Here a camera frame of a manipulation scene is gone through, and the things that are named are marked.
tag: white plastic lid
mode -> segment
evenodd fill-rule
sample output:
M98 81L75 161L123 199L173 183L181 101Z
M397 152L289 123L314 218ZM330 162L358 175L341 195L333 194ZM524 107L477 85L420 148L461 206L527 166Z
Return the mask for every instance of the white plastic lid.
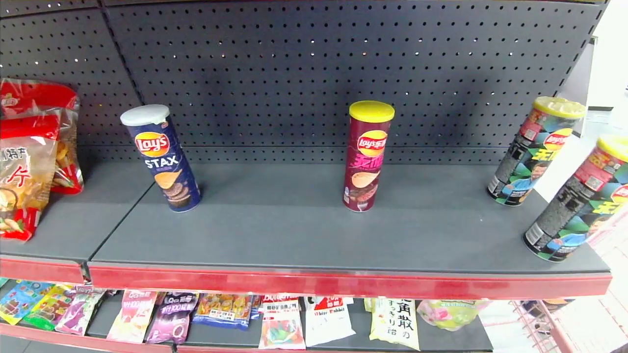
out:
M166 122L170 109L163 104L148 104L123 112L120 121L126 126L142 126Z

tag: red shelf edge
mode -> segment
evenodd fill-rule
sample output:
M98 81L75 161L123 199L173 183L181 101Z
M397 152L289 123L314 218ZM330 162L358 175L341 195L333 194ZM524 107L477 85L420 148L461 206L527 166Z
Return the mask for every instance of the red shelf edge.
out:
M168 345L117 342L97 337L77 336L54 331L32 329L30 327L12 326L6 323L0 323L0 334L44 343L69 345L72 347L116 353L172 353L172 348Z
M394 273L222 271L190 266L139 266L92 263L89 269L93 284L103 288L492 300L603 295L612 279L610 273L558 274L555 277L432 273L398 276Z
M33 259L21 256L0 256L3 277L28 281L83 284L80 264L68 260Z

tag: store shelf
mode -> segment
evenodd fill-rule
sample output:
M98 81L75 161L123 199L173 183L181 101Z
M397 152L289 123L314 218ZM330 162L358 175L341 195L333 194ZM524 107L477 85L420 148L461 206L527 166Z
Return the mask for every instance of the store shelf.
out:
M362 300L349 305L351 325L355 335L326 344L309 347L308 350L352 351L352 352L414 352L403 345L394 345L380 340L369 340L371 313L364 311ZM305 331L305 313L301 313ZM178 353L223 352L224 349L256 349L262 329L261 320L251 320L247 331L220 329L207 325L193 324L185 345L177 346ZM456 332L431 326L418 319L419 343L422 352L491 352L493 346L479 318Z
M4 277L83 283L81 264L151 185L141 163L84 167L84 178L81 194L51 196L32 239L26 243L1 241L0 268Z
M395 298L603 294L608 266L588 246L554 264L521 234L546 202L494 202L494 166L387 165L375 207L341 202L342 165L196 165L202 203L184 214L156 186L88 263L108 288Z
M14 281L5 284L0 290L0 298L8 293L14 286ZM122 295L116 295L104 300L90 322L85 336L40 330L30 326L24 321L20 321L17 325L12 326L5 323L2 319L0 319L0 335L56 345L71 345L86 349L106 350L116 353L171 353L172 345L170 344L130 344L106 339L109 329L122 307L121 301Z

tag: barcode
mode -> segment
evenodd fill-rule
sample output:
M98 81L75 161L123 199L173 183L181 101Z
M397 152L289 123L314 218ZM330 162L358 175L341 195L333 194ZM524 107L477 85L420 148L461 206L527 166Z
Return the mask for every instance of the barcode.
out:
M585 183L585 185L589 189L594 190L594 191L598 191L598 189L601 188L603 184L604 184L603 181L599 180L598 178L595 178L594 176L590 176L587 182Z
M535 222L530 229L526 232L526 239L530 242L530 244L534 245L534 243L538 242L539 239L543 236L543 231L539 227L539 225Z
M536 132L534 130L526 130L526 134L523 135L523 137L527 138L527 139L534 139L534 137L536 136Z
M499 185L499 180L497 179L496 176L493 176L493 179L491 179L490 183L489 183L489 192L490 193L494 193L495 192L495 188Z

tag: lay's logo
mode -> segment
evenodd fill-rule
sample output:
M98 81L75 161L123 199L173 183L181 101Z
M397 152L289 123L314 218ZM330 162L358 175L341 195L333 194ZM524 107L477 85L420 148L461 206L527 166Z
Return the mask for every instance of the lay's logo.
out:
M139 133L135 135L135 145L140 153L149 157L161 157L170 150L170 140L160 133Z
M613 200L613 202L618 204L624 204L628 202L628 184L617 188L617 190L613 192L610 198Z
M571 132L572 129L568 128L554 131L543 141L545 148L550 151L558 151L563 147L567 138L571 135Z
M379 156L384 152L387 137L388 134L382 130L367 131L357 139L357 149L368 157Z

